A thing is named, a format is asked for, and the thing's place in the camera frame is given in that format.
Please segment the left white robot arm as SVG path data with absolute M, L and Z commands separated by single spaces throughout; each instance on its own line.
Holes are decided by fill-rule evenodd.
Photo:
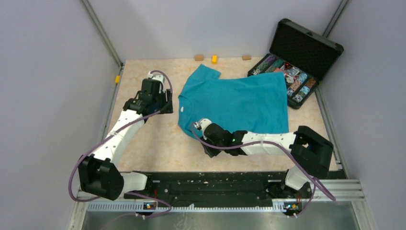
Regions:
M 152 116 L 172 114 L 173 87 L 167 75 L 153 70 L 142 80 L 141 89 L 128 99 L 106 138 L 80 157 L 74 172 L 79 173 L 80 188 L 92 194 L 116 200 L 121 194 L 135 191 L 148 198 L 154 186 L 141 172 L 120 172 L 119 161 L 138 130 Z

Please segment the teal t-shirt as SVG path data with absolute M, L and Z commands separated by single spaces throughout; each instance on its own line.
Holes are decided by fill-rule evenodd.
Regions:
M 207 118 L 230 132 L 279 134 L 289 131 L 287 88 L 281 72 L 221 79 L 200 65 L 187 79 L 179 99 L 178 125 L 192 137 L 191 124 Z

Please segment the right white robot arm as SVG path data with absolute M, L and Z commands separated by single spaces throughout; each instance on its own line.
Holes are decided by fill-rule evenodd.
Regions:
M 305 183 L 311 182 L 330 200 L 336 200 L 321 183 L 328 176 L 334 145 L 307 126 L 280 134 L 259 134 L 246 130 L 231 133 L 203 118 L 192 123 L 191 130 L 210 157 L 222 151 L 232 156 L 286 155 L 294 163 L 281 184 L 281 192 L 286 197 L 294 197 Z

